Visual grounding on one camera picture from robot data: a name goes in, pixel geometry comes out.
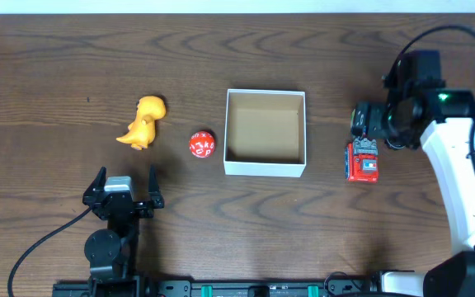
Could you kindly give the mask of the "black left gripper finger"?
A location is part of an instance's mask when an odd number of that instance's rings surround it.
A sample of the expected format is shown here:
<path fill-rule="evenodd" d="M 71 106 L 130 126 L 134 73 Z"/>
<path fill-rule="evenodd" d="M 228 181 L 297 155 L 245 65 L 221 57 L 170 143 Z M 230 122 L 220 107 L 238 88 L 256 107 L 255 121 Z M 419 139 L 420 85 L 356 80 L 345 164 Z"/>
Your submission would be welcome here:
<path fill-rule="evenodd" d="M 148 193 L 151 198 L 159 198 L 161 196 L 156 170 L 153 165 L 150 166 L 148 172 Z"/>
<path fill-rule="evenodd" d="M 101 169 L 96 175 L 96 178 L 94 179 L 92 183 L 92 192 L 98 193 L 98 192 L 104 191 L 105 184 L 106 184 L 106 168 L 101 167 Z"/>

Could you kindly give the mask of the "red toy robot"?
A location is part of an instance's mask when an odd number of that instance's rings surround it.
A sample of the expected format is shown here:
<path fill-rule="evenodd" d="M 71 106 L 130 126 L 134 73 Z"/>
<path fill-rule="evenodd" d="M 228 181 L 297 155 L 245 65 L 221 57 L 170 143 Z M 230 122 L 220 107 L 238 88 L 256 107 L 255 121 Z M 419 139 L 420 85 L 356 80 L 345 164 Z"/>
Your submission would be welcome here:
<path fill-rule="evenodd" d="M 375 139 L 355 138 L 345 149 L 345 175 L 349 182 L 376 183 L 379 179 L 378 145 Z"/>

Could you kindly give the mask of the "white cardboard box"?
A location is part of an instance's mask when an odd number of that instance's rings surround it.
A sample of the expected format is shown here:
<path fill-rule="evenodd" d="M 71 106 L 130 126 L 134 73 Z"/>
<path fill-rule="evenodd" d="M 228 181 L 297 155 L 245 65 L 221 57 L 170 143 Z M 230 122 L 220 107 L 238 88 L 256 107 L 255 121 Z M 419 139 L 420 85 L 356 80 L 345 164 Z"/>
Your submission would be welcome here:
<path fill-rule="evenodd" d="M 223 167 L 229 176 L 301 177 L 307 166 L 306 94 L 227 91 Z"/>

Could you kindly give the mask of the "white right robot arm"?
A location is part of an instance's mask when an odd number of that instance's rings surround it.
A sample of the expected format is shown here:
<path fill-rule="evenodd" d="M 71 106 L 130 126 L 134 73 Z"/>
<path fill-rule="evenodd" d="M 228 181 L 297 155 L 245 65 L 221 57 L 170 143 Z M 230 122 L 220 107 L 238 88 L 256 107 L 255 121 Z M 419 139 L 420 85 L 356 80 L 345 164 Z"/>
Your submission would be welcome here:
<path fill-rule="evenodd" d="M 475 98 L 448 89 L 435 50 L 404 50 L 383 79 L 384 103 L 361 102 L 351 115 L 345 150 L 349 181 L 375 182 L 376 143 L 422 149 L 434 169 L 449 221 L 452 257 L 427 273 L 381 271 L 368 282 L 343 283 L 335 272 L 311 296 L 475 296 Z"/>

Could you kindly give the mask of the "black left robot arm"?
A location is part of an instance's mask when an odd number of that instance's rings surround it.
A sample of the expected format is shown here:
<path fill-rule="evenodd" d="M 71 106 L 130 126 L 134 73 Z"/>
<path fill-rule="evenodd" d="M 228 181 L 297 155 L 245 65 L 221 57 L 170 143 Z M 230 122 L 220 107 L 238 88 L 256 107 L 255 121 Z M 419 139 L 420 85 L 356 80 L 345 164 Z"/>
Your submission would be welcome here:
<path fill-rule="evenodd" d="M 107 227 L 90 235 L 84 246 L 93 279 L 112 281 L 134 274 L 139 221 L 151 219 L 155 209 L 164 207 L 155 167 L 149 169 L 148 195 L 147 200 L 135 201 L 131 177 L 108 177 L 105 167 L 84 191 L 82 203 L 107 222 Z"/>

